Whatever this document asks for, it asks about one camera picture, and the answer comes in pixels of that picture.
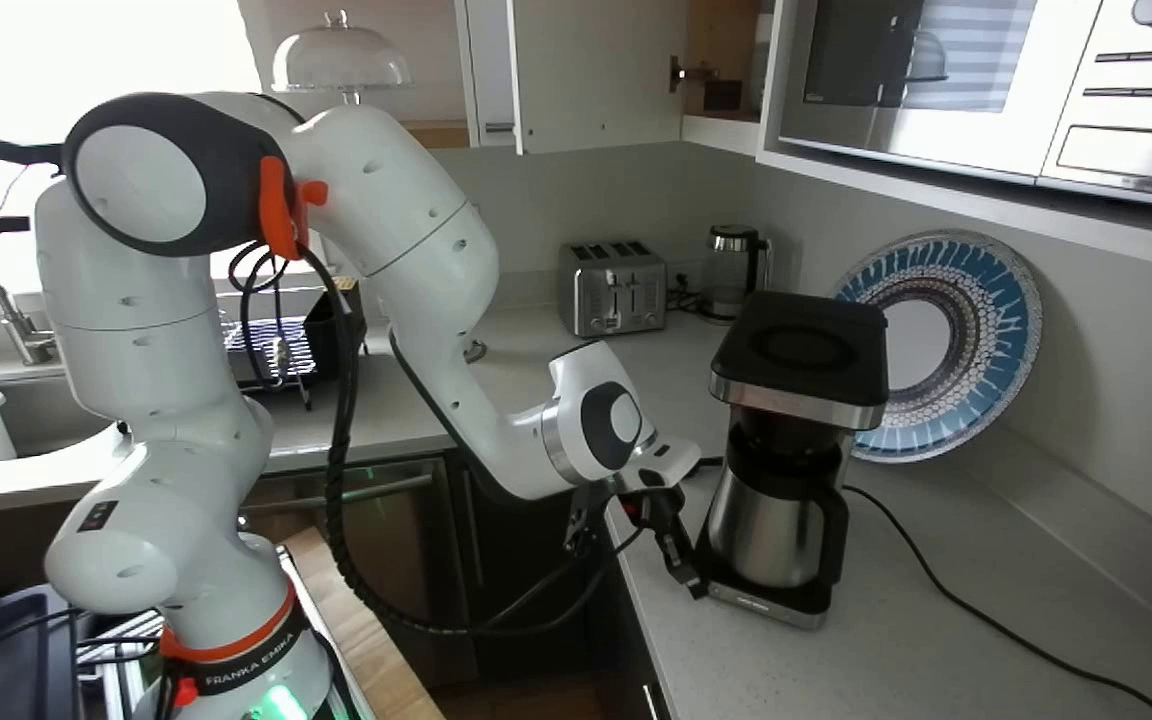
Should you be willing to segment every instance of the window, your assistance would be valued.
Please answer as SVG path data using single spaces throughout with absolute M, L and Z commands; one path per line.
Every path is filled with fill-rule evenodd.
M 0 0 L 0 140 L 54 143 L 124 91 L 259 90 L 238 0 Z M 0 213 L 32 213 L 48 173 L 0 165 Z M 34 294 L 32 238 L 0 238 L 0 282 Z

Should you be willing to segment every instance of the silver toaster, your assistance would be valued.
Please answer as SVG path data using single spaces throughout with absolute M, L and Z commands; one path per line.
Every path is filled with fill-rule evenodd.
M 560 250 L 560 316 L 571 337 L 629 337 L 663 328 L 663 260 L 639 241 Z

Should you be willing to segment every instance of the appliance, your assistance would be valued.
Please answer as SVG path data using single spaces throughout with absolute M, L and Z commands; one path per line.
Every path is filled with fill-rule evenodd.
M 1152 204 L 1152 0 L 784 0 L 778 149 Z
M 629 337 L 663 328 L 663 260 L 639 241 L 560 250 L 560 316 L 571 337 Z
M 818 630 L 845 572 L 845 440 L 889 402 L 884 311 L 756 294 L 711 362 L 726 470 L 694 540 L 708 596 Z
M 704 311 L 737 316 L 744 298 L 758 290 L 769 241 L 744 223 L 708 227 Z

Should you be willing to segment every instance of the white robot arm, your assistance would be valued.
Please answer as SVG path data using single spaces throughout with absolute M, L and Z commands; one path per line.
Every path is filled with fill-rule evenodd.
M 452 438 L 520 500 L 579 483 L 671 489 L 698 450 L 663 440 L 605 345 L 546 366 L 557 391 L 505 416 L 463 345 L 496 294 L 496 241 L 443 168 L 383 113 L 301 125 L 263 98 L 124 98 L 65 140 L 38 197 L 38 276 L 76 402 L 129 430 L 121 474 L 48 549 L 79 608 L 167 618 L 167 659 L 200 688 L 181 715 L 238 715 L 266 693 L 329 697 L 266 544 L 233 521 L 266 455 L 266 416 L 226 382 L 208 253 L 316 227 L 375 294 L 390 345 Z

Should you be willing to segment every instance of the power cord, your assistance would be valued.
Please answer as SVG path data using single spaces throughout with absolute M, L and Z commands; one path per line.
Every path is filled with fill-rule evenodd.
M 1114 693 L 1138 701 L 1144 708 L 1152 708 L 1152 697 L 1144 697 L 1138 688 L 1130 688 L 1130 683 L 1123 683 L 1123 680 L 1111 680 L 1111 675 L 1100 675 L 1100 674 L 1088 674 L 1088 668 L 1080 668 L 1080 663 L 1067 663 L 1067 659 L 1053 655 L 1048 648 L 1031 644 L 1028 638 L 1013 634 L 1006 625 L 1000 625 L 1000 622 L 989 618 L 985 608 L 967 603 L 960 593 L 953 593 L 953 588 L 932 572 L 928 556 L 918 554 L 918 544 L 906 536 L 906 529 L 895 521 L 895 513 L 892 513 L 884 500 L 876 500 L 873 493 L 865 493 L 865 489 L 855 489 L 855 483 L 845 483 L 845 493 L 868 500 L 868 506 L 895 529 L 895 536 L 906 544 L 906 554 L 914 556 L 914 566 L 923 568 L 923 577 L 932 580 L 932 588 L 936 588 L 949 603 L 954 603 L 960 611 L 967 611 L 967 618 L 974 618 L 981 625 L 996 630 L 996 634 L 1006 638 L 1013 644 L 1028 648 L 1031 655 L 1062 668 L 1067 675 L 1080 675 L 1080 680 L 1088 680 L 1088 683 L 1114 688 Z
M 601 556 L 601 568 L 593 572 L 593 580 L 583 583 L 583 593 L 557 611 L 551 622 L 541 625 L 524 625 L 524 630 L 498 630 L 509 618 L 517 618 L 520 608 L 526 608 L 541 593 L 546 593 L 560 577 L 574 572 L 587 556 L 567 556 L 564 566 L 557 566 L 551 572 L 545 572 L 530 588 L 524 588 L 513 603 L 505 603 L 498 611 L 491 611 L 488 622 L 477 625 L 431 625 L 425 618 L 411 618 L 397 603 L 388 603 L 367 577 L 356 568 L 353 549 L 344 540 L 344 459 L 348 459 L 348 430 L 353 430 L 353 411 L 356 411 L 356 325 L 348 322 L 348 310 L 335 294 L 335 282 L 329 272 L 329 265 L 312 253 L 304 253 L 304 260 L 312 265 L 312 272 L 320 276 L 320 284 L 329 290 L 331 299 L 331 328 L 335 328 L 335 366 L 341 366 L 341 389 L 335 389 L 335 416 L 331 416 L 331 450 L 329 450 L 329 474 L 325 474 L 325 517 L 329 517 L 329 549 L 331 559 L 344 577 L 344 583 L 381 618 L 390 625 L 402 625 L 411 634 L 425 638 L 443 638 L 443 642 L 463 642 L 463 638 L 541 638 L 560 630 L 564 622 L 571 622 L 605 583 L 609 568 L 617 566 L 617 556 L 635 540 L 629 536 L 624 544 L 617 544 L 612 554 Z

